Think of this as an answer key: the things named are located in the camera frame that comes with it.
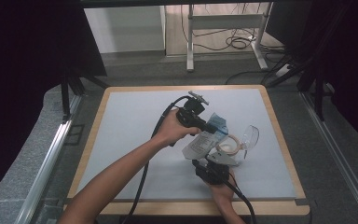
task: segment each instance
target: white board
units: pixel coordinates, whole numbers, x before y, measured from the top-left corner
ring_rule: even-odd
[[[195,91],[209,105],[200,114],[208,120],[215,112],[227,120],[229,133],[241,139],[248,125],[260,131],[258,143],[246,160],[234,167],[237,183],[248,199],[293,199],[291,177],[284,163],[269,114],[258,89]],[[147,141],[165,108],[187,91],[112,92],[103,114],[89,163],[77,191],[106,166]],[[210,199],[208,187],[195,175],[195,167],[182,149],[194,139],[187,136],[174,147],[162,149],[149,164],[142,199]],[[142,170],[118,194],[116,199],[135,197]]]

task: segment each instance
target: metal bar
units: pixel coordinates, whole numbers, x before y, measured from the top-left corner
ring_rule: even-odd
[[[307,106],[308,112],[310,113],[313,122],[316,124],[316,127],[322,134],[322,137],[327,144],[327,148],[329,149],[334,161],[336,162],[339,171],[347,182],[347,185],[351,190],[356,202],[358,202],[358,178],[356,174],[353,172],[351,166],[348,164],[347,160],[345,159],[345,156],[339,149],[336,140],[330,133],[326,124],[321,121],[318,115],[313,111],[313,103],[310,97],[304,92],[301,92],[300,95]]]
[[[258,47],[255,45],[255,42],[252,42],[252,43],[251,43],[251,46],[252,46],[252,49],[253,49],[253,51],[254,51],[255,58],[256,58],[257,61],[258,61],[258,65],[260,66],[260,69],[261,69],[262,71],[267,71],[267,70],[269,70],[269,67],[267,66],[266,60],[264,60],[264,57],[263,57],[263,54],[262,54],[261,51],[260,51],[260,48],[258,48]]]
[[[71,108],[69,106],[69,92],[68,92],[68,77],[69,71],[65,69],[61,83],[61,97],[62,97],[62,123],[65,123],[71,116]]]
[[[207,15],[193,17],[193,30],[259,28],[262,14]]]
[[[193,5],[188,5],[187,71],[194,71],[193,52]]]
[[[266,30],[267,20],[269,19],[269,12],[271,11],[272,3],[268,3],[267,9],[263,12],[260,26],[258,28],[257,39],[255,40],[255,47],[259,49],[261,39],[263,38],[264,31]]]
[[[71,114],[74,115],[77,111],[77,107],[80,103],[81,96],[75,96],[71,103]],[[71,116],[65,123],[59,126],[59,129],[51,143],[50,148],[48,149],[48,154],[46,155],[39,172],[34,179],[34,183],[30,188],[30,191],[22,204],[19,215],[16,218],[14,223],[16,224],[26,224],[30,223],[34,211],[39,203],[39,200],[42,196],[42,193],[45,189],[45,186],[50,177],[51,171],[54,168],[55,162],[60,154],[63,142],[65,140],[65,136],[67,135],[69,128],[72,124]]]

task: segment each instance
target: wooden frame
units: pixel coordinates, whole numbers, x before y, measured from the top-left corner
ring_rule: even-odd
[[[271,101],[266,89],[261,85],[226,85],[226,86],[149,86],[149,87],[111,87],[106,89],[91,131],[89,139],[85,146],[82,158],[77,167],[76,174],[68,193],[70,200],[76,195],[77,187],[84,174],[88,164],[90,153],[95,143],[96,135],[99,130],[103,113],[111,92],[115,91],[196,91],[196,90],[235,90],[235,89],[258,89],[266,106],[272,127],[277,136],[282,155],[292,179],[296,192],[296,198],[292,200],[275,200],[275,201],[251,201],[251,204],[257,215],[274,215],[274,216],[305,216],[310,212],[307,204],[297,204],[296,202],[305,202],[306,197],[301,183],[298,179],[296,168],[293,164],[289,150],[282,135],[282,131],[275,113],[272,108]],[[249,209],[243,202],[233,202],[234,209],[239,215],[250,215]],[[127,215],[132,207],[132,203],[116,203],[108,204],[101,214],[107,215]],[[139,202],[134,215],[148,216],[220,216],[215,204],[210,201],[194,201],[194,202]]]

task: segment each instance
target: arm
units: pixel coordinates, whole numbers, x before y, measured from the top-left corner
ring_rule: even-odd
[[[229,178],[229,182],[234,184],[232,177]],[[237,215],[234,208],[232,207],[232,197],[234,196],[234,192],[229,187],[227,187],[225,184],[209,185],[209,189],[211,190],[217,209],[219,210],[220,214],[222,214],[227,224],[245,223],[242,218]]]
[[[183,127],[175,116],[176,111],[168,114],[152,139],[106,167],[78,192],[59,223],[94,223],[101,211],[156,153],[189,133],[200,132],[198,128]]]

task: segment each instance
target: metal rail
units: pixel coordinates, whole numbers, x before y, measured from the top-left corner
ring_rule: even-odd
[[[339,171],[341,172],[342,176],[347,182],[347,185],[350,188],[351,193],[353,194],[356,202],[358,202],[358,178],[356,174],[353,172],[352,168],[348,164],[347,160],[345,159],[345,156],[342,154],[341,150],[339,149],[336,140],[334,139],[333,135],[330,133],[326,124],[323,121],[321,121],[318,115],[314,112],[313,110],[314,106],[312,100],[310,99],[310,96],[304,92],[301,92],[300,95],[307,106],[307,109],[310,113],[313,122],[316,124],[316,127],[322,134],[322,137],[325,143],[327,144],[327,147],[334,161],[336,162]]]
[[[77,111],[77,107],[80,104],[81,96],[75,96],[75,98],[71,102],[71,117],[65,122],[62,123],[54,136],[54,139],[51,143],[50,148],[48,149],[48,154],[46,155],[42,166],[39,169],[39,172],[34,179],[34,183],[31,186],[31,189],[22,204],[21,210],[16,218],[14,223],[16,224],[24,224],[30,223],[34,211],[40,201],[43,191],[45,190],[45,186],[48,183],[48,179],[50,177],[51,171],[54,168],[55,162],[60,154],[63,142],[65,140],[65,136],[68,134],[69,128],[72,124],[73,115]]]

